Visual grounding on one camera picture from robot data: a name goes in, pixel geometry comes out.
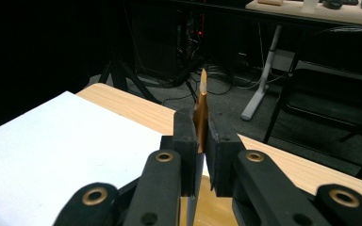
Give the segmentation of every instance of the white table leg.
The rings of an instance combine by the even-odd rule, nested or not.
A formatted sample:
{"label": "white table leg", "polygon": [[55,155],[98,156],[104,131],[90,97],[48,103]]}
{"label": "white table leg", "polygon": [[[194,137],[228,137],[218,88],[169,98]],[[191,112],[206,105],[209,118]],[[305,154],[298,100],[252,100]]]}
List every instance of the white table leg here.
{"label": "white table leg", "polygon": [[270,69],[272,67],[272,60],[274,58],[275,49],[277,48],[277,42],[278,42],[278,38],[281,33],[281,27],[282,27],[281,25],[278,25],[275,28],[275,33],[272,38],[272,43],[271,43],[271,47],[269,50],[269,54],[267,55],[266,64],[264,65],[263,73],[261,74],[261,77],[260,77],[260,85],[259,85],[254,97],[252,97],[251,101],[245,107],[242,114],[240,115],[240,117],[245,121],[249,121],[252,118],[252,116],[255,113],[255,110],[257,109],[258,105],[260,104],[261,100],[263,99],[267,88],[269,87],[266,85],[266,83],[267,83],[267,78],[269,77]]}

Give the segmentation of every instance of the sheet of paper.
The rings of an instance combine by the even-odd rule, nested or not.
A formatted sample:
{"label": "sheet of paper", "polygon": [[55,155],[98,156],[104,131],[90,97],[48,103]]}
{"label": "sheet of paper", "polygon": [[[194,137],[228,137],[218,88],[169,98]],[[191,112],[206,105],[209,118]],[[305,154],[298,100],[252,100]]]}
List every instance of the sheet of paper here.
{"label": "sheet of paper", "polygon": [[0,127],[0,225],[52,225],[91,183],[138,178],[161,134],[70,92]]}

